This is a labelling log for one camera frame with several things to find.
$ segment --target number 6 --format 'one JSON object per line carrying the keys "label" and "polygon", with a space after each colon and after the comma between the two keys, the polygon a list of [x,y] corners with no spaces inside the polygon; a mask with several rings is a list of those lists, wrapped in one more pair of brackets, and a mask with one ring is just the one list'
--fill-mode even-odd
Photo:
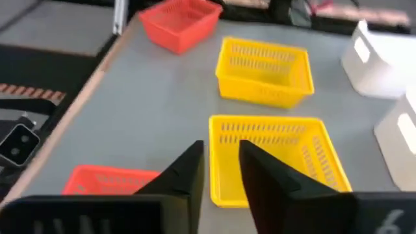
{"label": "number 6", "polygon": [[393,210],[387,215],[375,234],[400,234],[400,228],[394,225],[394,222],[404,214],[403,210]]}

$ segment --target red object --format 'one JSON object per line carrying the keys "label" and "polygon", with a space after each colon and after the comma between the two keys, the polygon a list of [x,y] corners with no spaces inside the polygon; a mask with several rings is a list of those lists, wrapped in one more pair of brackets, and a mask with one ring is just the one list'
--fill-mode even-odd
{"label": "red object", "polygon": [[323,1],[322,3],[317,4],[317,5],[312,5],[312,4],[310,3],[310,6],[311,6],[311,13],[312,13],[312,14],[315,14],[315,13],[317,13],[317,11],[318,11],[318,10],[323,10],[323,9],[325,9],[325,8],[327,8],[327,7],[332,6],[332,5],[333,5],[333,0],[325,0],[325,1]]}
{"label": "red object", "polygon": [[181,54],[210,36],[222,7],[207,0],[167,0],[139,14],[152,42]]}
{"label": "red object", "polygon": [[160,173],[109,166],[77,166],[66,183],[63,195],[123,195],[133,194]]}

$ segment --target white container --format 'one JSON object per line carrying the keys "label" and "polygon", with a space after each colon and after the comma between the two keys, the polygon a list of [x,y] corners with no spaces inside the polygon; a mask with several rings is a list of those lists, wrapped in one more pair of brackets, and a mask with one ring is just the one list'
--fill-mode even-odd
{"label": "white container", "polygon": [[369,32],[360,21],[341,62],[361,95],[397,99],[416,83],[416,37]]}
{"label": "white container", "polygon": [[395,184],[416,191],[416,89],[410,88],[374,128]]}

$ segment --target black camera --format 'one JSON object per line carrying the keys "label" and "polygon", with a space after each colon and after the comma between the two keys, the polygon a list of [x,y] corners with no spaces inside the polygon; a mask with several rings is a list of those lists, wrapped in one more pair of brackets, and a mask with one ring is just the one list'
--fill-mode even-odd
{"label": "black camera", "polygon": [[18,120],[0,120],[0,166],[25,166],[40,143],[32,131],[34,123],[26,116]]}

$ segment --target table surface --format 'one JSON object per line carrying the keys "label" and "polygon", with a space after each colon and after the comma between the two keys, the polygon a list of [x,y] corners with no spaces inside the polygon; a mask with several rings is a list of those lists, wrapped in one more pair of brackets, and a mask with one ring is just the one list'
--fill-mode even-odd
{"label": "table surface", "polygon": [[[373,133],[393,102],[353,90],[340,63],[348,37],[221,21],[210,39],[177,56],[152,44],[141,24],[134,22],[129,30],[131,38],[22,195],[60,194],[79,164],[163,171],[202,139],[206,175],[200,233],[255,233],[248,209],[221,209],[209,197],[208,119],[213,114],[320,118],[354,190],[397,190]],[[291,110],[222,99],[214,70],[224,36],[306,48],[315,94]]]}
{"label": "table surface", "polygon": [[[0,27],[35,0],[1,0]],[[0,44],[95,56],[112,34],[113,8],[44,1],[0,33]]]}

